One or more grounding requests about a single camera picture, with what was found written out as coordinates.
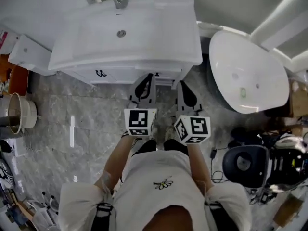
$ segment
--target drain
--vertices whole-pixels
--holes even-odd
[[[241,87],[241,97],[242,98],[246,97],[246,89],[244,87]]]
[[[126,35],[126,31],[124,30],[120,30],[116,33],[116,35],[119,37],[119,38],[122,38]]]

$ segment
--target white t-shirt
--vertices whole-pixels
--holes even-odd
[[[117,231],[142,231],[159,210],[170,205],[182,206],[190,213],[193,230],[210,230],[204,209],[205,197],[191,177],[189,158],[184,153],[154,151],[134,155],[122,180],[124,183],[113,202]],[[235,183],[223,185],[223,188],[211,188],[206,197],[222,200],[226,211],[233,213],[239,230],[248,231],[250,207],[243,187]],[[65,184],[59,208],[61,230],[90,231],[96,206],[102,200],[103,192],[94,185]]]

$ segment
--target cabinet handle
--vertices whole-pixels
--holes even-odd
[[[104,72],[102,70],[100,70],[100,73],[98,73],[98,70],[95,70],[96,74],[99,76],[99,77],[106,77],[107,74],[104,74]]]

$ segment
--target cardboard box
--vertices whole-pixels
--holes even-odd
[[[289,194],[286,201],[280,206],[277,211],[274,222],[280,227],[285,227],[294,216],[300,211],[303,201]]]
[[[266,110],[266,116],[300,117],[308,115],[308,90],[305,83],[290,80],[290,95],[284,106]]]

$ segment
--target white vanity cabinet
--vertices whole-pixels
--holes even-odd
[[[113,1],[74,10],[65,17],[49,69],[88,84],[132,84],[153,73],[157,85],[176,87],[202,62],[193,0]]]

